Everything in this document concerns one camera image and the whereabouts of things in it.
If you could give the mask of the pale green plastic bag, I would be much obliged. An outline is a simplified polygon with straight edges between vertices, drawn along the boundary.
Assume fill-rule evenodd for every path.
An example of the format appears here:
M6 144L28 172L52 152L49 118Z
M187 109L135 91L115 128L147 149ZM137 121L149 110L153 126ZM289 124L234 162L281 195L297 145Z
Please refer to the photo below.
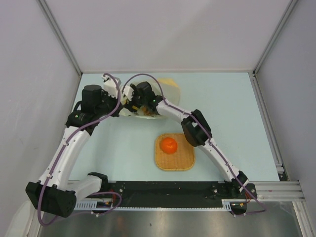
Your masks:
M136 81L129 81L127 83L127 85L128 86L130 86L130 85L151 85L153 92L155 94L154 100L160 96L160 97L164 97L166 100L168 100L169 102L171 102L174 105L178 105L180 102L181 90L180 90L179 86L173 81L173 79L168 79L168 78L162 78L162 79L157 79L157 80L139 79ZM156 112L156 113L157 113L157 115L154 117L144 116L141 109L139 109L137 111L137 113L132 113L124 107L119 114L122 116L125 116L125 117L136 117L136 118L140 118L140 119L161 119L161 118L163 118L163 116L159 115L158 112Z

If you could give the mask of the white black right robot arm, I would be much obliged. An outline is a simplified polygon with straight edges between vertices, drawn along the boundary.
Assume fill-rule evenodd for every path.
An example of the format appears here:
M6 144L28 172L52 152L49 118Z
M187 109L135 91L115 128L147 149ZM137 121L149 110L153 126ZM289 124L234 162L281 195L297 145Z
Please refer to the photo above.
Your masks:
M145 106L151 112L181 124L187 142L204 152L218 168L224 181L229 183L229 195L239 198L245 193L245 186L249 183L249 179L219 149L212 136L211 128L200 110L187 111L174 105L164 97L162 91L160 95L155 94L152 86L146 81L138 85L125 84L121 91L127 99L127 108L130 111Z

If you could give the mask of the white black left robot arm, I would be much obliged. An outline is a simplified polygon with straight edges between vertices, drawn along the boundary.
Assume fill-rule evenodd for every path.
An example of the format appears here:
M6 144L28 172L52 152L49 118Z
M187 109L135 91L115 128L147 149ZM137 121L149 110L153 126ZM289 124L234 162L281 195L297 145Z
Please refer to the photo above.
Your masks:
M26 193L38 214L50 213L69 217L75 204L96 194L102 198L110 185L107 175L90 172L73 186L68 180L76 160L92 136L101 118L118 116L122 109L119 87L87 85L81 92L81 100L69 114L64 137L52 161L37 182L29 182Z

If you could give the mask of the orange fake persimmon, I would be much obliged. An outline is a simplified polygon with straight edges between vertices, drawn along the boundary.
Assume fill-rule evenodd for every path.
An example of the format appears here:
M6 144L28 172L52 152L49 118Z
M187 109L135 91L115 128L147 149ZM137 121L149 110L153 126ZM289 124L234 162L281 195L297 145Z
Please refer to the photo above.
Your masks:
M160 142L160 148L165 154L173 154L178 149L178 144L175 139L165 137Z

